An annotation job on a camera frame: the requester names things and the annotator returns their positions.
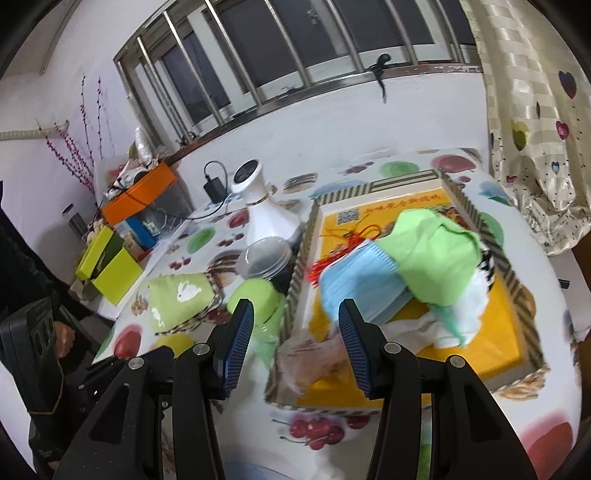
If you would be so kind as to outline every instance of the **lime green box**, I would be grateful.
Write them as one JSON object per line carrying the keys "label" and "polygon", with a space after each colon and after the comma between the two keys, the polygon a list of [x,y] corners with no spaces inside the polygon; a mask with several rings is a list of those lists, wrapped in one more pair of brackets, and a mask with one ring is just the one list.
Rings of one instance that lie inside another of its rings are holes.
{"label": "lime green box", "polygon": [[122,244],[113,230],[104,227],[86,250],[76,270],[78,278],[90,280],[113,305],[125,297],[144,271]]}

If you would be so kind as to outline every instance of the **orange packaging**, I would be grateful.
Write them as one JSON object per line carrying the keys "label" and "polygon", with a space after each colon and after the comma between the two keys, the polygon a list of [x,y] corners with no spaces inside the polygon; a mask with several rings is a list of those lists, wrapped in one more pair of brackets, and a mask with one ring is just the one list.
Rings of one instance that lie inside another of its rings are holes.
{"label": "orange packaging", "polygon": [[110,226],[115,226],[117,223],[141,212],[146,205],[150,205],[176,180],[176,175],[168,165],[161,163],[148,172],[138,183],[128,188],[102,208],[105,221]]}

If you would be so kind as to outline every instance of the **striped curtain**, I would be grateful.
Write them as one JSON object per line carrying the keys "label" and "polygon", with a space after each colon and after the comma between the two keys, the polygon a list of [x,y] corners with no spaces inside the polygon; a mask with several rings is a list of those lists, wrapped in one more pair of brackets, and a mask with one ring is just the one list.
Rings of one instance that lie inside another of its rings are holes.
{"label": "striped curtain", "polygon": [[460,3],[482,62],[491,173],[546,253],[559,254],[591,227],[591,86],[527,0]]}

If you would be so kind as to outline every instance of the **white humidifier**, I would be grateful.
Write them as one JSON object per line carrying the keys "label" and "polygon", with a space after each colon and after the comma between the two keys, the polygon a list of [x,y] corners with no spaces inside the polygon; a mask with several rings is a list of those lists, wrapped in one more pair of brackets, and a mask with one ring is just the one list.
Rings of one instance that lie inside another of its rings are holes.
{"label": "white humidifier", "polygon": [[254,159],[242,165],[232,179],[232,192],[240,193],[248,208],[249,245],[268,236],[280,236],[293,245],[300,237],[298,216],[277,205],[265,185],[261,162]]}

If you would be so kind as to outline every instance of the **window bar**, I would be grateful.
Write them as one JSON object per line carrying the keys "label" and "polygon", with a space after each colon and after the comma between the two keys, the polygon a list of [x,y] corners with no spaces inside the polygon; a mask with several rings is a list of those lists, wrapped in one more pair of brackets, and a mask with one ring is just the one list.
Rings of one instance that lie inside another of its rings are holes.
{"label": "window bar", "polygon": [[408,57],[413,65],[418,65],[418,57],[417,52],[414,50],[414,45],[410,37],[408,36],[408,32],[406,28],[404,28],[404,23],[402,22],[402,18],[400,17],[396,7],[392,3],[392,0],[384,0],[386,2],[386,6],[388,10],[390,10],[390,14],[394,19],[394,23],[396,23],[396,28],[400,32],[400,36],[402,37],[402,41],[404,42],[404,46],[407,49]]}
{"label": "window bar", "polygon": [[148,134],[148,138],[150,139],[152,147],[155,148],[160,143],[162,143],[160,136],[156,133],[156,129],[154,128],[152,122],[148,120],[148,115],[146,115],[141,104],[138,102],[137,93],[127,73],[125,72],[123,65],[121,65],[121,61],[117,60],[116,65],[117,69],[119,70],[119,76],[123,81],[123,87],[125,88],[125,93],[127,94],[127,99],[131,104],[131,108],[134,111],[135,115],[138,117],[140,126],[142,126]]}
{"label": "window bar", "polygon": [[144,46],[142,37],[138,37],[137,41],[139,48],[142,51],[142,55],[144,56],[144,59],[148,65],[148,70],[151,73],[151,76],[148,75],[148,80],[150,80],[150,83],[152,83],[152,88],[156,92],[156,96],[160,100],[164,112],[168,117],[168,120],[170,120],[170,123],[172,124],[174,131],[177,133],[179,139],[183,142],[190,142],[191,136],[189,135],[189,131],[187,130],[185,124],[180,120],[180,116],[177,116],[178,112],[176,111],[172,99],[169,97],[166,88],[164,87],[162,81],[160,80],[160,77],[158,76],[158,72],[156,72],[156,69],[154,68],[154,64],[152,63],[152,60],[148,55],[148,51]]}
{"label": "window bar", "polygon": [[226,28],[224,28],[224,26],[222,24],[222,20],[220,19],[217,12],[215,11],[215,9],[212,5],[212,0],[205,0],[205,4],[207,5],[207,8],[208,8],[209,12],[211,13],[213,19],[216,21],[217,27],[220,29],[220,32],[222,33],[222,37],[223,37],[224,41],[226,42],[226,46],[228,47],[228,50],[230,50],[230,54],[232,55],[234,62],[236,62],[238,70],[240,70],[240,74],[242,75],[242,78],[245,81],[246,86],[248,87],[248,90],[251,93],[252,98],[256,103],[256,106],[258,106],[258,107],[262,106],[261,96],[259,95],[258,90],[255,87],[255,84],[252,83],[252,79],[251,79],[250,75],[248,74],[248,72],[246,71],[246,67],[242,63],[242,59],[240,58],[240,55],[238,54],[238,50],[236,50],[236,47],[232,43],[232,40],[230,39],[230,35],[228,35]]}
{"label": "window bar", "polygon": [[447,13],[445,12],[443,5],[441,4],[441,0],[433,0],[435,3],[436,9],[439,11],[441,18],[443,19],[444,23],[444,30],[447,31],[447,35],[449,36],[449,40],[452,42],[453,47],[453,56],[456,62],[458,63],[466,63],[464,61],[464,55],[462,54],[462,49],[460,48],[460,44],[457,41],[456,33],[453,31],[452,22],[449,20]]}
{"label": "window bar", "polygon": [[365,69],[363,68],[363,63],[361,62],[361,57],[359,56],[359,52],[357,52],[357,47],[355,46],[355,42],[353,42],[353,37],[351,37],[351,33],[349,32],[349,29],[348,29],[347,25],[345,24],[343,17],[340,16],[339,9],[337,8],[334,0],[324,0],[324,1],[326,3],[326,6],[329,8],[330,14],[335,19],[335,23],[337,25],[337,28],[340,31],[340,34],[343,35],[343,39],[344,39],[345,43],[347,44],[347,48],[349,50],[349,55],[351,57],[351,60],[353,61],[355,71],[357,73],[363,73],[365,71]]}
{"label": "window bar", "polygon": [[287,45],[287,49],[291,53],[291,58],[293,59],[295,66],[297,67],[297,71],[300,74],[301,81],[304,84],[304,88],[311,87],[312,81],[310,79],[310,75],[308,74],[308,70],[306,70],[306,67],[304,66],[303,62],[301,61],[300,55],[298,54],[298,52],[295,48],[296,46],[293,44],[290,36],[287,34],[287,30],[285,29],[285,25],[281,21],[281,18],[279,18],[279,15],[277,14],[275,7],[273,6],[273,4],[271,3],[270,0],[263,0],[263,1],[265,2],[265,5],[269,9],[269,12],[271,13],[271,16],[273,17],[273,20],[275,20],[275,24],[277,25],[277,27],[279,28],[279,31],[281,32],[281,35],[283,36],[283,40],[285,41],[285,44]]}
{"label": "window bar", "polygon": [[187,62],[187,65],[189,66],[189,70],[191,70],[191,73],[193,74],[193,76],[195,77],[195,80],[197,81],[197,86],[199,87],[199,91],[201,92],[201,95],[202,95],[203,99],[205,100],[205,103],[207,104],[209,111],[212,113],[213,117],[216,119],[217,124],[223,125],[225,122],[222,117],[222,114],[220,113],[220,110],[217,107],[216,102],[214,102],[212,97],[209,95],[209,92],[207,91],[207,88],[205,87],[205,82],[203,81],[201,74],[197,70],[199,68],[199,66],[193,64],[193,61],[191,60],[191,57],[189,57],[189,53],[187,52],[187,49],[185,48],[183,41],[181,40],[181,37],[178,35],[177,29],[175,28],[173,21],[170,19],[170,16],[166,10],[164,11],[163,15],[164,15],[164,18],[166,19],[166,21],[168,22],[168,26],[170,27],[170,31],[173,33],[174,39],[177,41],[177,45],[180,48],[180,50],[183,54],[183,57],[185,58],[185,61]]}

